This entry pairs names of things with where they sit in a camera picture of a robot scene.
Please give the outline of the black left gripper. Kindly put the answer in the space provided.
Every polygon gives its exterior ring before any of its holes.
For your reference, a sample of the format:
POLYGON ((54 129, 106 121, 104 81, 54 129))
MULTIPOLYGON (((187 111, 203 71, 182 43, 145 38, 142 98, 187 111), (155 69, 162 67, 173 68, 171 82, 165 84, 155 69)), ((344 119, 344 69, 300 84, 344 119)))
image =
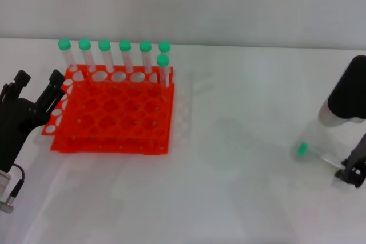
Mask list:
POLYGON ((65 95, 65 77, 53 70, 49 84, 36 103, 19 98, 31 76, 20 70, 14 82, 5 84, 1 91, 1 170, 9 171, 28 135, 38 126, 47 124, 58 103, 65 95))

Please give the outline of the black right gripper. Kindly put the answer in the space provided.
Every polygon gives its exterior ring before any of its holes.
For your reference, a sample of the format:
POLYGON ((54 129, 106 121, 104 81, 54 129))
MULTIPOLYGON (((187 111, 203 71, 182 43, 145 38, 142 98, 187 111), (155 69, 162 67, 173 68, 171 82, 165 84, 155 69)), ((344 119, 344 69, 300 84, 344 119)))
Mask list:
POLYGON ((344 170, 351 170, 348 176, 343 174, 342 169, 335 173, 336 178, 349 185, 354 185, 355 188, 359 188, 365 181, 365 140, 366 134, 362 136, 348 158, 341 162, 344 170))

